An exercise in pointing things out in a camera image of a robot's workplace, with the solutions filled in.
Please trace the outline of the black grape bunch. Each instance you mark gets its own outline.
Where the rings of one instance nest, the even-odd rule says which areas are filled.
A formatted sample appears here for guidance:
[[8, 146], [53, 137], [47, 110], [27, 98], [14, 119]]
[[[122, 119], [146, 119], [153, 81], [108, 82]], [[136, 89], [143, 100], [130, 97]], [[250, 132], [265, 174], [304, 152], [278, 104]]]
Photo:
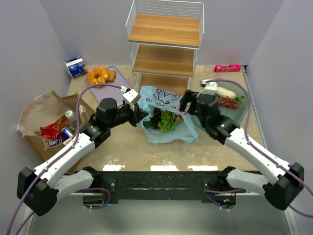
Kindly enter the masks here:
[[151, 127], [152, 129], [159, 129], [159, 122], [161, 121], [161, 109], [160, 108], [154, 108], [152, 117], [151, 117]]

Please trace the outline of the green grape bunch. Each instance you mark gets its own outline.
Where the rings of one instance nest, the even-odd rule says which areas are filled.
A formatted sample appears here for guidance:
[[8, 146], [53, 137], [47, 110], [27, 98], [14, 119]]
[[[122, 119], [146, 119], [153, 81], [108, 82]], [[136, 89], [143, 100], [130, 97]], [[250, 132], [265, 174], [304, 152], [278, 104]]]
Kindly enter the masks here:
[[172, 128], [173, 120], [169, 111], [161, 111], [160, 121], [157, 126], [161, 132], [169, 132]]

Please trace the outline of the white radish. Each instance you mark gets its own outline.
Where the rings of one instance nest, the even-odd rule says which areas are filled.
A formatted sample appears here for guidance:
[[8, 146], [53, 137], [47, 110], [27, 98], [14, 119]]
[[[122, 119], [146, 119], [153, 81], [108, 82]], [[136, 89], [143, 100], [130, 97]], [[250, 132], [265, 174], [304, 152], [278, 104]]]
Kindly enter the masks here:
[[233, 91], [228, 90], [228, 89], [223, 88], [223, 87], [217, 88], [217, 95], [220, 97], [229, 97], [231, 99], [235, 99], [237, 97], [237, 95]]

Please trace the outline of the light blue plastic bag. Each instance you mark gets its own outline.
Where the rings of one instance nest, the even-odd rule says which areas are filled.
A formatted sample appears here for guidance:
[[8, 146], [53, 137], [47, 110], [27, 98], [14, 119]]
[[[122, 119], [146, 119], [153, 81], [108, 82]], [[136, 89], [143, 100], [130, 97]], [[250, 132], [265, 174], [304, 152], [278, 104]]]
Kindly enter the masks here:
[[174, 140], [193, 142], [198, 138], [198, 133], [190, 115], [179, 111], [182, 95], [152, 86], [141, 87], [140, 95], [141, 98], [138, 104], [143, 111], [148, 112], [146, 117], [152, 117], [154, 108], [173, 112], [183, 117], [183, 121], [173, 131], [169, 132], [161, 132], [159, 129], [152, 129], [152, 127], [145, 129], [143, 126], [144, 119], [140, 121], [138, 125], [145, 132], [149, 142], [156, 144]]

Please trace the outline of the green label water bottle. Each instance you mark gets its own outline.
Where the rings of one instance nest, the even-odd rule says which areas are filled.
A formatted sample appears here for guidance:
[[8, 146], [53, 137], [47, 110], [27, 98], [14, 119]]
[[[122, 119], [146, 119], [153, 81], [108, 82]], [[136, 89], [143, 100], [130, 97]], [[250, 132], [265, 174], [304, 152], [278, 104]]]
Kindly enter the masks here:
[[65, 117], [67, 118], [67, 126], [75, 131], [77, 129], [76, 114], [72, 110], [67, 110], [65, 112]]

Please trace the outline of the red bull can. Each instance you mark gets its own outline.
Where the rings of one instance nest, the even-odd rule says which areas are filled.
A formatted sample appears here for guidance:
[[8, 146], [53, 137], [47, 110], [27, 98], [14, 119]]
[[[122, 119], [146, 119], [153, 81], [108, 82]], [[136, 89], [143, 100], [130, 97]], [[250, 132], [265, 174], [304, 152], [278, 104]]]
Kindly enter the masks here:
[[73, 129], [71, 129], [70, 127], [64, 127], [61, 131], [60, 131], [60, 135], [61, 138], [63, 140], [63, 142], [65, 142], [66, 140], [72, 138], [74, 136], [75, 131]]

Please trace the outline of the red candy bag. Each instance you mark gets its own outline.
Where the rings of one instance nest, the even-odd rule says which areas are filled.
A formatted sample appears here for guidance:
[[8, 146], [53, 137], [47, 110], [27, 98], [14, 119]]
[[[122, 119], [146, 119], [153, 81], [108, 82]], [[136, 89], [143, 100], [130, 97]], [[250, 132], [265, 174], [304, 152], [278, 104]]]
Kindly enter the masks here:
[[66, 127], [67, 117], [65, 115], [61, 116], [54, 123], [41, 127], [39, 135], [48, 144], [49, 147], [57, 146], [62, 144], [66, 138], [63, 136], [62, 131]]

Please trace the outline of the brown paper grocery bag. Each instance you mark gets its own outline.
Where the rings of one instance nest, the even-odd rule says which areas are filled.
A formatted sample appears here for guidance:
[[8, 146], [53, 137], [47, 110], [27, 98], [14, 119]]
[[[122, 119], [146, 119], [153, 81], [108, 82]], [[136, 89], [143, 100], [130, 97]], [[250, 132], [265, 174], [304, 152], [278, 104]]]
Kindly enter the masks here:
[[22, 138], [26, 140], [42, 162], [48, 161], [63, 149], [66, 141], [57, 146], [49, 147], [39, 135], [40, 128], [54, 123], [65, 115], [67, 110], [76, 111], [78, 97], [77, 93], [61, 97], [56, 92], [51, 91], [35, 98], [24, 109], [17, 124], [17, 132], [21, 133]]

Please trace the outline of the green lime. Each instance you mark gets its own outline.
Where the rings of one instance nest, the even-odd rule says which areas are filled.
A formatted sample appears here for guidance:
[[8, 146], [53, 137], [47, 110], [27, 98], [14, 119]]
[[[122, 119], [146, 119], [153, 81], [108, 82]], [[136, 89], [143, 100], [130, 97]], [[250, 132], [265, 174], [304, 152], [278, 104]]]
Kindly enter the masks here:
[[149, 129], [152, 126], [152, 120], [151, 117], [145, 117], [143, 120], [143, 126], [145, 129]]

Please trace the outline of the red dragon fruit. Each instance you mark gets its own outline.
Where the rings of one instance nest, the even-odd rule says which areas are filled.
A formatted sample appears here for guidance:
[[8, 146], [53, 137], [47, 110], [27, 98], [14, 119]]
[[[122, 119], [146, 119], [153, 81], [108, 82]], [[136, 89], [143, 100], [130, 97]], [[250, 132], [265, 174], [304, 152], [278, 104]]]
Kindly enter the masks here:
[[170, 112], [170, 131], [173, 131], [183, 121], [182, 115]]

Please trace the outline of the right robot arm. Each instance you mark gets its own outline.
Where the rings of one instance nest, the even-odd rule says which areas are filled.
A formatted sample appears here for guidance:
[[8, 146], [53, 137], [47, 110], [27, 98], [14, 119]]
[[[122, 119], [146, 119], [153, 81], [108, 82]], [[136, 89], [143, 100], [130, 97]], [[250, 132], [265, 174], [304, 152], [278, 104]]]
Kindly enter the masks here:
[[252, 174], [227, 167], [221, 179], [230, 187], [264, 195], [281, 211], [302, 191], [303, 166], [280, 159], [250, 138], [238, 123], [221, 114], [213, 95], [186, 90], [179, 109], [195, 116], [202, 130], [212, 139], [233, 149], [259, 170], [260, 174]]

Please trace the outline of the clear green food container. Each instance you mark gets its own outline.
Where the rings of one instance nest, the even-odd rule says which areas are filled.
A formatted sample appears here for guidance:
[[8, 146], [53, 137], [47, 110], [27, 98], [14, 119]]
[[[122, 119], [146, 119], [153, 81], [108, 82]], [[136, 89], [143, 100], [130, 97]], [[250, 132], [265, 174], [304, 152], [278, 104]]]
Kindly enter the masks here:
[[200, 95], [209, 95], [218, 105], [221, 115], [240, 123], [251, 104], [251, 95], [239, 82], [224, 79], [204, 79], [200, 81]]

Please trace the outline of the lavender cutting board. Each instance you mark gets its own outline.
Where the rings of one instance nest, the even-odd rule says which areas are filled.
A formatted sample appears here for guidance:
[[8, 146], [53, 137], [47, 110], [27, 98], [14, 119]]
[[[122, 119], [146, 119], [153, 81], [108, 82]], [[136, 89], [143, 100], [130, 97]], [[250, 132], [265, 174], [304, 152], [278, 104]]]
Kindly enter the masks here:
[[[112, 84], [115, 86], [123, 86], [129, 89], [132, 89], [133, 87], [130, 85], [130, 83], [124, 78], [124, 76], [121, 74], [121, 72], [115, 67], [115, 66], [109, 66], [107, 67], [109, 70], [115, 71], [116, 78], [114, 82], [107, 84]], [[104, 86], [101, 88], [90, 88], [89, 91], [92, 93], [94, 98], [96, 99], [97, 103], [99, 104], [100, 101], [104, 98], [113, 98], [117, 102], [117, 106], [120, 106], [123, 104], [123, 92], [121, 89], [117, 89], [110, 86]]]

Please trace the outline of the blue white milk carton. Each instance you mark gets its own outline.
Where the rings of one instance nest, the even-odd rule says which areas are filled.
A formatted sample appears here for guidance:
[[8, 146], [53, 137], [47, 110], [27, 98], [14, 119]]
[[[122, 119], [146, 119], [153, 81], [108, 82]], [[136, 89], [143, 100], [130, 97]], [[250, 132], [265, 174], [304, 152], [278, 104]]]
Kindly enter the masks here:
[[87, 66], [81, 56], [65, 61], [65, 67], [71, 78], [88, 73]]

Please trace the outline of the black base frame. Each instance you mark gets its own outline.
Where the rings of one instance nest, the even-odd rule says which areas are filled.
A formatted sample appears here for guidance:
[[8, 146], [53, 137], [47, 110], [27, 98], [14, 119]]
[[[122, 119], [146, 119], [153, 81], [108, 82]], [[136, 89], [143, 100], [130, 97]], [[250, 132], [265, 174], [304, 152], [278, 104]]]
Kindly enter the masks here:
[[201, 201], [231, 209], [237, 192], [222, 179], [222, 171], [100, 171], [91, 187], [101, 199], [117, 204], [122, 200]]

